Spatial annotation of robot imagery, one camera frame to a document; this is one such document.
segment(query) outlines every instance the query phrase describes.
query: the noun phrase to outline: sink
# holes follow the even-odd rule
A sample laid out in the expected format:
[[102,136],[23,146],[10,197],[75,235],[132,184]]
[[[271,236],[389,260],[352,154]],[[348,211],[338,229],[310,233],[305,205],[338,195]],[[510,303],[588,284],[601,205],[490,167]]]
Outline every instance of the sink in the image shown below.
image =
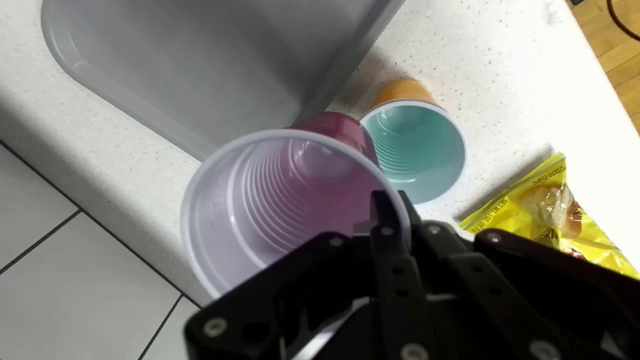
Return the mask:
[[329,106],[402,0],[44,0],[61,67],[196,158]]

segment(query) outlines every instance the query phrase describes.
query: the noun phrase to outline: speckled countertop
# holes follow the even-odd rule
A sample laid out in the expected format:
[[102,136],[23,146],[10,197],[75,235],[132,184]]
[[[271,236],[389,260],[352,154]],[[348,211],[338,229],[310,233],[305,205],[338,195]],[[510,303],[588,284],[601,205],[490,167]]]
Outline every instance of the speckled countertop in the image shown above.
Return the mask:
[[[75,82],[41,29],[43,0],[0,3],[0,139],[196,300],[181,240],[198,161]],[[562,0],[407,0],[332,108],[362,114],[420,78],[469,146],[459,184],[420,207],[454,221],[552,150],[583,207],[640,268],[640,142]]]

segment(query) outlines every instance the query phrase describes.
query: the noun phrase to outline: teal plastic cup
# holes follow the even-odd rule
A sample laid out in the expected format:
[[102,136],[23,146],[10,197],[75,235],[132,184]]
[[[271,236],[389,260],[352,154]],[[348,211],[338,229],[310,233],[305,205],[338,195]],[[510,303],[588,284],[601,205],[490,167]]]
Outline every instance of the teal plastic cup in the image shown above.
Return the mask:
[[399,100],[362,119],[379,167],[396,191],[423,205],[451,191],[465,169],[465,140],[451,116],[427,103]]

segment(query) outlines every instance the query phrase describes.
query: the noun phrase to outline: gray floor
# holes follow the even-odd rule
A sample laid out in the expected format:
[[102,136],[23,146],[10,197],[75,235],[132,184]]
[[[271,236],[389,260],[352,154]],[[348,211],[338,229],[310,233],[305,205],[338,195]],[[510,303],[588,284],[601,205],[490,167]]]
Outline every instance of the gray floor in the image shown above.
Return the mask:
[[0,144],[2,360],[181,360],[195,310]]

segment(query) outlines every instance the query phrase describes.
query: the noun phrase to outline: plastic snack bag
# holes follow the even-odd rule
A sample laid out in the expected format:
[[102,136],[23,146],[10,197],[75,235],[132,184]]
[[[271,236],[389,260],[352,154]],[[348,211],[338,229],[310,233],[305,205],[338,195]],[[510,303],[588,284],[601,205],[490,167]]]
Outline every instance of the plastic snack bag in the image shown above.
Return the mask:
[[473,235],[500,229],[558,248],[577,259],[640,279],[624,254],[580,209],[567,184],[567,163],[554,154],[469,215],[461,227]]

